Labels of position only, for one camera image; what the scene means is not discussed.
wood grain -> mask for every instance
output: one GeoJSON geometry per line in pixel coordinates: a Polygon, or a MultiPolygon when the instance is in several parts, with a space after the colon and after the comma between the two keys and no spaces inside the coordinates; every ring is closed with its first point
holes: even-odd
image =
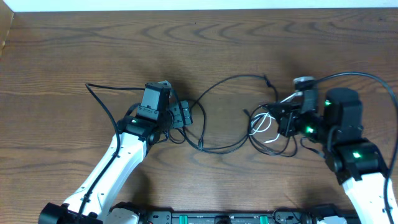
{"type": "MultiPolygon", "coordinates": [[[[287,96],[299,75],[357,70],[398,91],[397,30],[398,9],[18,13],[0,62],[0,223],[37,222],[44,205],[61,204],[108,148],[111,124],[85,82],[168,80],[181,98],[196,98],[222,78],[266,73],[287,96]]],[[[360,92],[365,135],[389,161],[396,119],[386,91],[349,77],[322,84],[321,92],[335,86],[360,92]]],[[[96,91],[116,119],[142,97],[96,91]]],[[[248,78],[212,90],[202,101],[205,144],[242,136],[242,109],[273,98],[264,82],[248,78]]],[[[193,113],[190,130],[198,135],[203,118],[193,113]]],[[[196,211],[352,208],[316,155],[300,149],[295,158],[270,157],[249,144],[225,156],[187,144],[156,145],[128,178],[120,201],[196,211]]]]}

